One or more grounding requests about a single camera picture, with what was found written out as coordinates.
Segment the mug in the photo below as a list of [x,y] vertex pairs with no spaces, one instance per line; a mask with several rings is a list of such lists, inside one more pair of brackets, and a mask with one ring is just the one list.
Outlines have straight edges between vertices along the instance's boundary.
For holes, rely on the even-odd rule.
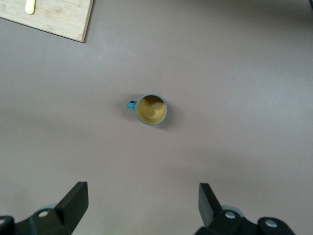
[[157,94],[146,94],[137,101],[130,101],[127,108],[135,110],[138,119],[149,126],[159,125],[167,116],[167,104]]

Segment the blue handle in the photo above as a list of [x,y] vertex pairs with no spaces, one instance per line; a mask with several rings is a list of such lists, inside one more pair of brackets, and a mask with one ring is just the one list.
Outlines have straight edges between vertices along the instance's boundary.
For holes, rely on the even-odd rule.
[[137,101],[130,101],[127,103],[127,108],[131,110],[135,110]]

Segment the wooden board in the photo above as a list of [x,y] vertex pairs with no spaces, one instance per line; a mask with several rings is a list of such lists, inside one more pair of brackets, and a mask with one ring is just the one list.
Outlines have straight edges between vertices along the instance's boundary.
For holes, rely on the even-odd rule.
[[26,0],[0,0],[0,17],[83,42],[93,0],[36,0],[34,14]]

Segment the silver bolt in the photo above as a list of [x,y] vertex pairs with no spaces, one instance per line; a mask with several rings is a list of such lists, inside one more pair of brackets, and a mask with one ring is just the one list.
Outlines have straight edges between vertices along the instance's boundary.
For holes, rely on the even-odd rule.
[[231,211],[227,211],[227,212],[225,213],[225,215],[226,215],[226,217],[227,217],[228,219],[234,219],[234,218],[236,218],[235,214],[234,214],[233,212],[231,212]]
[[274,220],[272,219],[267,219],[265,220],[265,223],[267,226],[271,227],[271,228],[277,228],[277,224]]
[[39,218],[45,217],[48,213],[49,213],[49,211],[42,211],[39,213],[38,217]]

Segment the gray tabletop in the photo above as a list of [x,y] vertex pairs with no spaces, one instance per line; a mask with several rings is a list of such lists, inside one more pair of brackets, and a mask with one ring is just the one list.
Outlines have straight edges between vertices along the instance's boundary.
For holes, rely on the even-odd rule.
[[[198,185],[247,219],[312,234],[308,1],[95,0],[85,43],[0,19],[0,214],[78,181],[75,235],[192,235]],[[162,96],[141,123],[127,101]]]

